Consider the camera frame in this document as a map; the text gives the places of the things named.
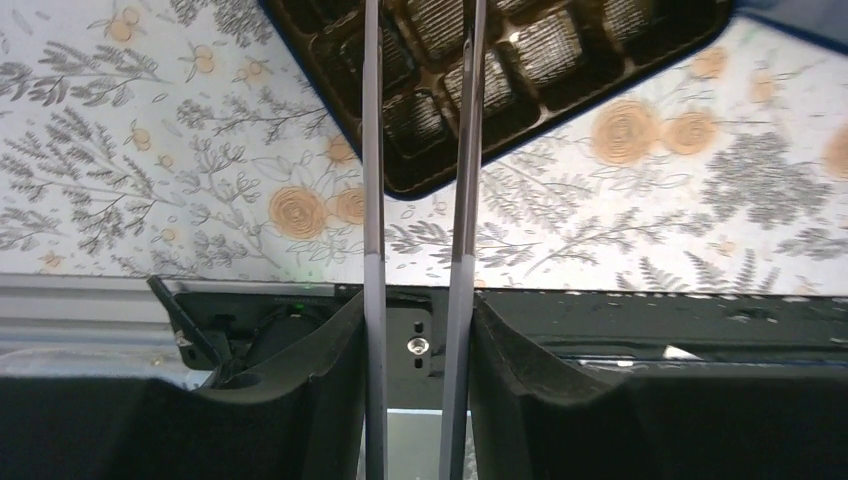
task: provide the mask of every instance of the screw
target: screw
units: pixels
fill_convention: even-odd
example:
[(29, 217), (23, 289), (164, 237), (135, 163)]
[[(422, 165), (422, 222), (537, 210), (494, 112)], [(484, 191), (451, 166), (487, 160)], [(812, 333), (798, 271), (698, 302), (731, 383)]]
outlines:
[(430, 350), (430, 342), (424, 337), (415, 337), (406, 344), (406, 348), (413, 355), (421, 356), (427, 353), (427, 350)]

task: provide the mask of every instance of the black foam padding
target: black foam padding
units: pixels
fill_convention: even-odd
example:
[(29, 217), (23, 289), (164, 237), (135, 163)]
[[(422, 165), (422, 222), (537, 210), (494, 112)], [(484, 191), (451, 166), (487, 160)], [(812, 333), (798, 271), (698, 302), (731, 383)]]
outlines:
[(472, 325), (481, 479), (848, 478), (844, 368), (669, 370), (606, 383), (487, 305)]
[(0, 479), (352, 480), (365, 412), (361, 300), (217, 389), (2, 378)]

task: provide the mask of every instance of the aluminum rail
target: aluminum rail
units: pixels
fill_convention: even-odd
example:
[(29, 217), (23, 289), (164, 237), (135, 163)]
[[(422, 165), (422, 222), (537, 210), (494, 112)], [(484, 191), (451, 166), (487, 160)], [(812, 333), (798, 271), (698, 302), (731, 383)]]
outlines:
[(486, 0), (463, 0), (462, 109), (448, 293), (439, 478), (461, 480), (468, 411), (468, 344), (474, 304), (477, 190), (482, 149)]
[(381, 7), (381, 0), (365, 1), (365, 54), (362, 65), (362, 165), (365, 183), (364, 295), (368, 337), (365, 472), (368, 480), (388, 479)]
[[(165, 280), (178, 292), (331, 297), (331, 284)], [(0, 274), (0, 321), (158, 323), (168, 315), (143, 278)]]

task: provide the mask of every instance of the gray leaf pattern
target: gray leaf pattern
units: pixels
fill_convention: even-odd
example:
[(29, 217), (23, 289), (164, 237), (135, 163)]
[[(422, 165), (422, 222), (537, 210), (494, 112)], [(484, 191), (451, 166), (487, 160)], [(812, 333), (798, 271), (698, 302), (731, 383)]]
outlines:
[(788, 147), (774, 132), (742, 133), (707, 163), (715, 176), (702, 195), (719, 221), (744, 211), (749, 222), (772, 230), (822, 210), (833, 187), (817, 181), (809, 164), (789, 163)]
[[(361, 168), (255, 2), (63, 8), (0, 20), (4, 266), (361, 281)], [(477, 285), (848, 290), (846, 74), (735, 21), (484, 169)], [(447, 284), (453, 195), (387, 202), (390, 282)]]
[(96, 107), (111, 102), (125, 105), (131, 98), (131, 84), (146, 81), (166, 83), (159, 78), (159, 65), (136, 50), (98, 45), (87, 54), (61, 42), (48, 41), (44, 56), (38, 60), (50, 73), (36, 73), (21, 62), (0, 63), (0, 97), (12, 101), (28, 96), (42, 106), (64, 102), (69, 96), (82, 105)]
[(26, 20), (26, 18), (24, 18), (21, 12), (17, 10), (12, 10), (12, 19), (15, 21), (18, 27), (20, 27), (20, 29), (27, 35), (32, 35), (33, 33), (35, 33), (32, 30), (32, 25), (29, 24), (29, 22)]

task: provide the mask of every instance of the metal rod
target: metal rod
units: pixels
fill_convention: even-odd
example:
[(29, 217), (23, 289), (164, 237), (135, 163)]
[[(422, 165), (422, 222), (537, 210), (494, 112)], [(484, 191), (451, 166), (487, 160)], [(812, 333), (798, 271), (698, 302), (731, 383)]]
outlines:
[(365, 475), (368, 480), (388, 479), (381, 3), (381, 0), (365, 0), (365, 57), (362, 65), (362, 164), (365, 181), (364, 294), (368, 336)]
[(147, 285), (150, 286), (150, 291), (168, 312), (168, 315), (180, 326), (182, 333), (186, 339), (200, 350), (206, 358), (212, 362), (216, 368), (224, 364), (224, 356), (215, 348), (208, 338), (203, 335), (200, 328), (194, 323), (194, 320), (183, 310), (183, 307), (174, 299), (174, 294), (168, 290), (165, 282), (158, 275), (151, 275), (147, 279)]
[(456, 212), (448, 294), (447, 350), (439, 479), (461, 480), (468, 411), (468, 347), (474, 303), (477, 189), (482, 150), (486, 1), (463, 0), (462, 108), (457, 159)]

